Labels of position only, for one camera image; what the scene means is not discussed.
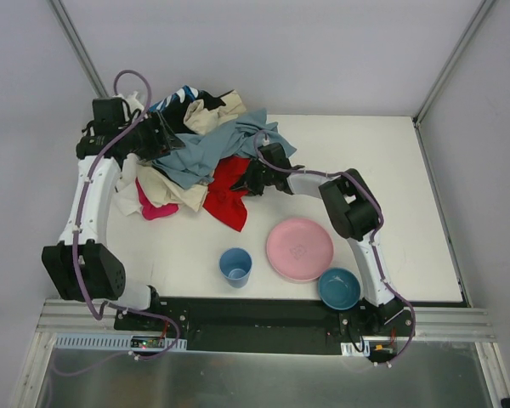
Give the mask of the red cloth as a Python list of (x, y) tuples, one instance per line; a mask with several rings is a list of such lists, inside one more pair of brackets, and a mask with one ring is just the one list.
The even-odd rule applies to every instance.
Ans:
[(208, 185), (203, 208), (222, 224), (241, 232), (247, 221), (247, 209), (242, 201), (248, 194), (245, 188), (232, 190), (247, 172), (249, 158), (231, 156), (222, 159)]

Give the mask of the black printed cloth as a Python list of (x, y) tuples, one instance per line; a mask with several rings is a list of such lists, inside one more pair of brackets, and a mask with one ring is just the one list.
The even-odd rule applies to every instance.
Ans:
[(174, 133), (194, 134), (195, 132), (184, 124), (184, 117), (190, 104), (200, 101), (203, 101), (208, 109), (224, 106), (222, 98), (212, 96), (204, 90), (184, 85), (175, 93), (153, 104), (149, 108), (149, 113), (159, 112)]

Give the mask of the grey-blue cloth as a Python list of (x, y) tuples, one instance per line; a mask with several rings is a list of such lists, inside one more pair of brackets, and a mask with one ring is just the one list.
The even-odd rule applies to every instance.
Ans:
[(278, 132), (276, 122), (267, 122), (265, 109), (248, 112), (226, 122), (205, 135), (180, 133), (184, 148), (155, 159), (151, 166), (187, 190), (195, 184), (210, 184), (220, 160), (239, 156), (252, 158), (266, 135), (271, 143), (280, 144), (287, 157), (297, 149)]

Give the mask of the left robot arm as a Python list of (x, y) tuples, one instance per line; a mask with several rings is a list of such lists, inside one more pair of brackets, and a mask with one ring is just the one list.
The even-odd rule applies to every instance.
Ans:
[(159, 111), (132, 109), (122, 97), (94, 99), (93, 120), (76, 145), (77, 185), (71, 213), (57, 244), (42, 250), (42, 263), (59, 296), (97, 300), (148, 310), (156, 290), (127, 278), (122, 262), (106, 245), (111, 200), (128, 156), (152, 161), (184, 143)]

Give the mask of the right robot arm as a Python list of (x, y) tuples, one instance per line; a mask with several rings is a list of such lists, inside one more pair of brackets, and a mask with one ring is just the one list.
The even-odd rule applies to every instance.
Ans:
[(348, 319), (365, 332), (379, 332), (411, 305), (394, 288), (380, 246), (383, 212), (359, 172), (353, 168), (323, 173), (292, 166), (277, 143), (257, 148), (258, 157), (231, 187), (260, 196), (267, 186), (288, 195), (321, 199), (331, 226), (345, 239), (360, 272), (363, 295)]

